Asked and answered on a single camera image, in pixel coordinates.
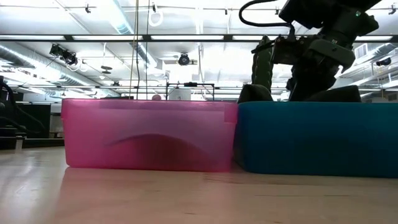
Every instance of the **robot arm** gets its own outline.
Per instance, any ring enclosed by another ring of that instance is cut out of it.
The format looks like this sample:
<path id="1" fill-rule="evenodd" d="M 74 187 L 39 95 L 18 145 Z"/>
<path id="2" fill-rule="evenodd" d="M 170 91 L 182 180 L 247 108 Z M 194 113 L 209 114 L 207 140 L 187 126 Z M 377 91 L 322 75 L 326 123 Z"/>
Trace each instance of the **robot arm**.
<path id="1" fill-rule="evenodd" d="M 280 35 L 275 41 L 254 49 L 253 52 L 273 47 L 273 63 L 293 65 L 294 87 L 289 101 L 303 101 L 332 87 L 339 66 L 343 67 L 343 71 L 352 66 L 355 60 L 352 52 L 355 39 L 379 28 L 373 16 L 365 12 L 380 1 L 289 0 L 279 14 L 286 23 L 256 24 L 244 20 L 242 12 L 253 4 L 271 2 L 257 0 L 245 4 L 239 11 L 239 18 L 251 26 L 290 28 L 287 37 Z M 308 29 L 320 29 L 320 32 L 297 39 L 291 25 L 293 21 Z"/>

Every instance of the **desk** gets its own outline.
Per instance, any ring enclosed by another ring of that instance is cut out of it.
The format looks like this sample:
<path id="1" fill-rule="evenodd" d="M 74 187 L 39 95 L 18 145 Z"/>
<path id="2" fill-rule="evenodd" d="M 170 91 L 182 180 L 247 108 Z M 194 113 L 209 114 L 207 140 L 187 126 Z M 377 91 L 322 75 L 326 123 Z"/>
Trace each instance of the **desk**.
<path id="1" fill-rule="evenodd" d="M 397 223 L 398 180 L 73 169 L 0 151 L 0 223 Z"/>

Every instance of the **metal frame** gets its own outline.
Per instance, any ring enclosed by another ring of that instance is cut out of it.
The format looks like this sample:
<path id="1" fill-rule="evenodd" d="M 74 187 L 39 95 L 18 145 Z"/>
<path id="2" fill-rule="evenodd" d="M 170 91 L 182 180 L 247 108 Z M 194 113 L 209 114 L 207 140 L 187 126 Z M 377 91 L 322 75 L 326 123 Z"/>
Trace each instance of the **metal frame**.
<path id="1" fill-rule="evenodd" d="M 128 90 L 130 89 L 129 86 L 56 86 L 56 85 L 8 85 L 11 88 L 29 88 L 29 87 L 33 87 L 33 88 L 51 88 L 51 89 L 66 89 L 66 88 L 102 88 L 102 89 L 121 89 L 121 90 Z M 140 90 L 145 90 L 146 86 L 132 86 L 132 89 L 140 89 Z M 151 90 L 161 90 L 164 89 L 164 86 L 148 86 L 148 89 Z M 204 87 L 191 87 L 191 88 L 196 88 L 196 89 L 202 89 L 205 90 Z M 215 90 L 241 90 L 242 87 L 236 87 L 236 86 L 226 86 L 226 87 L 221 87 L 221 86 L 214 86 Z M 285 88 L 271 88 L 271 90 L 275 90 L 275 91 L 284 91 L 286 90 Z M 376 88 L 360 88 L 360 91 L 381 91 L 381 89 L 376 89 Z M 385 89 L 384 91 L 398 91 L 398 88 L 388 88 Z"/>
<path id="2" fill-rule="evenodd" d="M 176 85 L 176 87 L 173 90 L 178 89 L 180 85 L 183 85 L 183 87 L 186 87 L 189 89 L 199 87 L 198 85 L 201 85 L 204 90 L 207 90 L 205 86 L 211 86 L 211 87 L 213 87 L 213 101 L 214 101 L 214 95 L 215 95 L 215 90 L 216 90 L 214 83 L 192 83 L 192 82 L 190 82 L 190 83 L 166 83 L 166 100 L 168 100 L 168 98 L 169 98 L 169 86 L 170 85 Z"/>
<path id="3" fill-rule="evenodd" d="M 278 36 L 277 34 L 151 34 L 151 35 L 123 35 L 125 36 L 131 36 L 131 40 L 115 40 L 115 39 L 107 39 L 106 37 L 111 36 L 111 35 L 106 35 L 106 34 L 100 34 L 100 35 L 92 35 L 92 36 L 104 36 L 104 39 L 96 39 L 96 40 L 76 40 L 73 37 L 78 37 L 78 36 L 89 36 L 89 35 L 84 35 L 84 34 L 0 34 L 0 42 L 132 42 L 134 37 L 140 36 L 142 37 L 139 40 L 135 40 L 136 42 L 231 42 L 231 43 L 258 43 L 260 40 L 235 40 L 233 39 L 234 36 L 239 36 L 239 37 L 244 37 L 244 36 L 262 36 L 262 35 L 271 35 L 271 36 Z M 32 39 L 18 39 L 18 36 L 21 37 L 27 37 L 27 36 L 32 36 L 35 38 Z M 65 40 L 60 40 L 60 39 L 46 39 L 46 36 L 63 36 Z M 157 36 L 179 36 L 182 37 L 181 39 L 154 39 L 153 37 Z M 197 36 L 197 39 L 184 39 L 184 36 Z M 202 39 L 200 37 L 203 36 L 223 36 L 222 39 L 220 40 L 214 40 L 214 39 Z M 398 35 L 370 35 L 371 37 L 392 37 L 389 40 L 356 40 L 355 43 L 396 43 L 398 42 Z"/>

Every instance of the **ceiling duct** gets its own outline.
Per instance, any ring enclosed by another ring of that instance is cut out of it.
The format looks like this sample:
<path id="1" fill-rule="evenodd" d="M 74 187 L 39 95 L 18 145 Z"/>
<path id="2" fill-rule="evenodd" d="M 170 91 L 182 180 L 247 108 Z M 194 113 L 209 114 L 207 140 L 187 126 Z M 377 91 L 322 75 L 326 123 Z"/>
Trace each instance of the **ceiling duct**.
<path id="1" fill-rule="evenodd" d="M 18 57 L 12 51 L 0 45 L 0 58 L 6 61 L 9 65 L 3 65 L 4 68 L 35 68 L 33 64 L 27 60 Z"/>
<path id="2" fill-rule="evenodd" d="M 26 68 L 34 68 L 34 72 L 38 72 L 38 75 L 42 75 L 47 79 L 65 80 L 62 82 L 62 85 L 100 85 L 99 83 L 96 83 L 79 73 L 72 72 L 57 62 L 52 62 L 52 60 L 17 43 L 1 43 L 0 52 L 2 52 L 2 54 L 0 54 L 1 58 L 4 56 L 5 58 L 3 59 L 11 62 L 10 67 L 13 67 L 12 65 L 18 64 L 19 62 L 23 62 L 25 65 L 28 65 Z M 107 96 L 119 96 L 119 93 L 116 93 L 113 90 L 104 89 L 100 91 L 102 94 Z"/>
<path id="3" fill-rule="evenodd" d="M 396 43 L 386 43 L 386 44 L 382 44 L 379 47 L 375 48 L 374 50 L 368 52 L 365 56 L 362 56 L 362 57 L 358 58 L 358 55 L 356 55 L 357 59 L 355 60 L 354 65 L 351 68 L 348 69 L 349 72 L 345 72 L 345 73 L 341 74 L 341 77 L 349 78 L 349 77 L 352 77 L 353 75 L 356 75 L 359 72 L 361 72 L 361 73 L 363 73 L 365 71 L 371 72 L 371 68 L 370 67 L 365 68 L 364 70 L 361 69 L 361 68 L 363 68 L 363 64 L 364 63 L 377 62 L 378 60 L 382 59 L 387 54 L 389 54 L 390 52 L 395 50 L 396 48 L 398 48 L 398 44 L 396 44 Z"/>
<path id="4" fill-rule="evenodd" d="M 391 77 L 394 77 L 394 76 L 398 75 L 398 67 L 391 68 L 389 66 L 385 66 L 385 67 L 381 68 L 381 71 L 379 73 L 377 73 L 376 75 L 372 75 L 372 70 L 370 68 L 369 70 L 366 70 L 365 74 L 363 74 L 363 75 L 365 75 L 367 78 L 364 78 L 362 80 L 358 80 L 358 81 L 352 83 L 351 85 L 358 85 L 358 86 L 359 85 L 363 85 L 363 84 L 365 84 L 367 82 L 370 82 L 372 80 L 376 80 L 378 78 L 384 78 L 384 77 L 386 77 L 388 75 L 391 76 Z"/>
<path id="5" fill-rule="evenodd" d="M 110 0 L 113 5 L 110 7 L 110 10 L 113 10 L 115 14 L 118 16 L 114 16 L 111 21 L 112 26 L 116 29 L 119 34 L 122 35 L 134 35 L 134 28 L 131 27 L 130 23 L 127 20 L 127 17 L 124 11 L 121 9 L 118 0 Z M 144 47 L 142 43 L 129 43 L 134 50 L 137 51 L 139 58 L 145 63 L 148 61 L 148 65 L 146 67 L 157 67 L 156 59 L 147 52 L 147 49 Z"/>
<path id="6" fill-rule="evenodd" d="M 366 62 L 375 62 L 383 58 L 383 56 L 387 55 L 388 53 L 392 52 L 394 49 L 398 47 L 397 44 L 393 43 L 386 43 L 381 45 L 380 47 L 372 50 L 370 54 L 367 54 L 355 61 L 356 65 L 361 65 Z"/>

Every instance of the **translucent pink container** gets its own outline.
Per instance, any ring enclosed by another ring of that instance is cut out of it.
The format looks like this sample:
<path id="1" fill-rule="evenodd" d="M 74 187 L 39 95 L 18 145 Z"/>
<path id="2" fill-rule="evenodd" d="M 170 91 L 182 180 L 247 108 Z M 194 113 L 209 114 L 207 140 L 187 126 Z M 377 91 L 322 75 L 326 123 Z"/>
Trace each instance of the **translucent pink container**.
<path id="1" fill-rule="evenodd" d="M 227 172 L 238 106 L 202 101 L 62 101 L 71 167 Z"/>

